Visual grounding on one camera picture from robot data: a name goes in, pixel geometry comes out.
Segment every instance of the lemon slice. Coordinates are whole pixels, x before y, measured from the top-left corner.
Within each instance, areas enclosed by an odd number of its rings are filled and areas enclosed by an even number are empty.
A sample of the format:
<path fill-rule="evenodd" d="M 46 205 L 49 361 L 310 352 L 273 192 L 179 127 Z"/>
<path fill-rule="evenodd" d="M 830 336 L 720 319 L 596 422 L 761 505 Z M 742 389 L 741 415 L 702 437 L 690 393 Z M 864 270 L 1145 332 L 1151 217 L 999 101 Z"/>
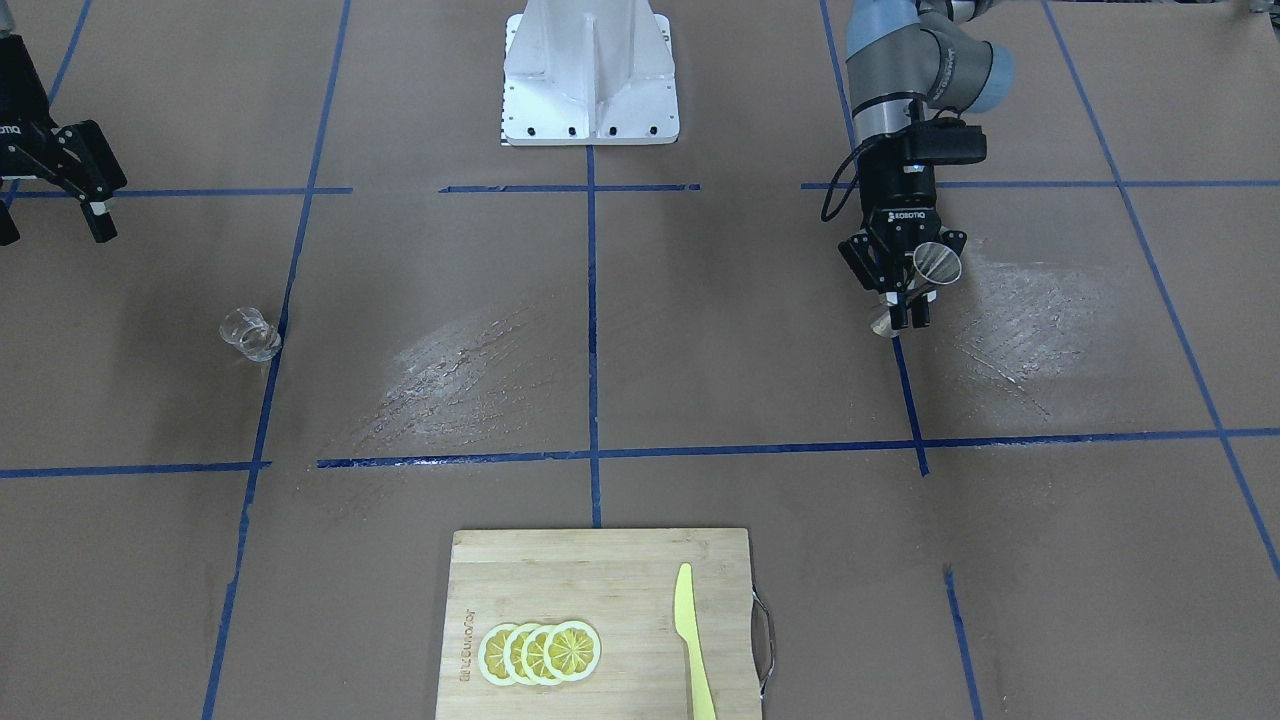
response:
<path fill-rule="evenodd" d="M 521 685 L 536 685 L 532 679 L 526 678 L 521 671 L 521 653 L 525 651 L 525 641 L 529 639 L 529 634 L 541 628 L 539 623 L 525 623 L 511 630 L 507 639 L 502 643 L 502 666 L 507 670 L 507 676 L 512 680 L 520 683 Z"/>
<path fill-rule="evenodd" d="M 507 637 L 515 629 L 515 623 L 503 623 L 485 633 L 484 639 L 480 641 L 480 652 L 484 653 L 480 659 L 480 674 L 484 675 L 485 680 L 499 687 L 516 684 L 515 678 L 511 676 L 507 666 L 502 662 L 502 651 L 507 643 Z"/>
<path fill-rule="evenodd" d="M 525 638 L 525 647 L 520 652 L 521 674 L 539 685 L 554 687 L 564 682 L 552 675 L 552 671 L 547 669 L 547 660 L 543 655 L 543 651 L 547 648 L 547 641 L 554 629 L 556 625 L 541 625 L 529 633 L 529 637 Z"/>
<path fill-rule="evenodd" d="M 557 680 L 582 680 L 600 662 L 600 635 L 580 620 L 561 623 L 547 639 L 543 662 Z"/>

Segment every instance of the cutting board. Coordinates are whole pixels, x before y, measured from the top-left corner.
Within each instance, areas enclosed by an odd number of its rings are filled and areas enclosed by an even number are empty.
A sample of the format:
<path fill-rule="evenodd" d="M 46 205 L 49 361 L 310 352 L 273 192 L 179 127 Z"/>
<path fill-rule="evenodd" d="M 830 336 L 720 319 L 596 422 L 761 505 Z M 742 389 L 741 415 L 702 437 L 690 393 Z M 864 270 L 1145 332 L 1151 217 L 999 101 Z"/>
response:
<path fill-rule="evenodd" d="M 463 530 L 453 536 L 436 720 L 692 719 L 689 661 L 672 615 L 681 562 L 717 720 L 760 720 L 745 529 Z M 500 623 L 582 620 L 595 671 L 557 687 L 497 687 L 480 639 Z"/>

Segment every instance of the knife blade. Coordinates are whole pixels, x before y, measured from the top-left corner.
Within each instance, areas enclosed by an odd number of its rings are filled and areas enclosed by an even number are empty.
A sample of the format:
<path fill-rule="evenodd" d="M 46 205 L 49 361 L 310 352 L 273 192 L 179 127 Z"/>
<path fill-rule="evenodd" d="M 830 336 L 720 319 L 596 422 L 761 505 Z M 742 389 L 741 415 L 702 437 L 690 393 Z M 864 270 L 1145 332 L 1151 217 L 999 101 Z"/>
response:
<path fill-rule="evenodd" d="M 698 610 L 694 607 L 694 566 L 685 562 L 676 574 L 676 633 L 689 651 L 689 682 L 694 698 L 694 720 L 716 720 L 712 688 L 703 665 L 703 644 L 698 637 Z"/>

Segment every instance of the white bracket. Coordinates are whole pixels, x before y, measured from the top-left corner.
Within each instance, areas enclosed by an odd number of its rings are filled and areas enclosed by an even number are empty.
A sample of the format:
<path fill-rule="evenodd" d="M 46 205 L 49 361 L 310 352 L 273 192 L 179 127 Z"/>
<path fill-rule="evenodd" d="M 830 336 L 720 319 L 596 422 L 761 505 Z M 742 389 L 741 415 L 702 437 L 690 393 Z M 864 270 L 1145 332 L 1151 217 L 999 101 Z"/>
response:
<path fill-rule="evenodd" d="M 529 0 L 507 20 L 504 145 L 680 137 L 671 20 L 649 0 Z"/>

